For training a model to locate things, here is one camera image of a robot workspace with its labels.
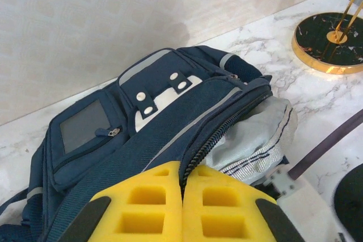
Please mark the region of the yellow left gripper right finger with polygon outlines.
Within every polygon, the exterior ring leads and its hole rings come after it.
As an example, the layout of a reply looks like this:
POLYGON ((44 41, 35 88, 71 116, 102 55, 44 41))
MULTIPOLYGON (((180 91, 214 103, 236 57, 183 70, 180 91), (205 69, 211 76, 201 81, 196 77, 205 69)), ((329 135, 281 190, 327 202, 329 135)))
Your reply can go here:
POLYGON ((183 241, 303 241, 276 200, 205 165, 187 178, 183 241))

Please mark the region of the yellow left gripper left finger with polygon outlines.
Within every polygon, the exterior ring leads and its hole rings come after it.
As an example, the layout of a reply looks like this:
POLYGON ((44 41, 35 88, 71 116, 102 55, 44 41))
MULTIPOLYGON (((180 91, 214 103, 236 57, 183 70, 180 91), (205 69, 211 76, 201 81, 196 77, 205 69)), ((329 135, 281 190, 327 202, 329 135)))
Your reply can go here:
POLYGON ((97 192, 66 229, 67 241, 181 241, 179 162, 97 192))

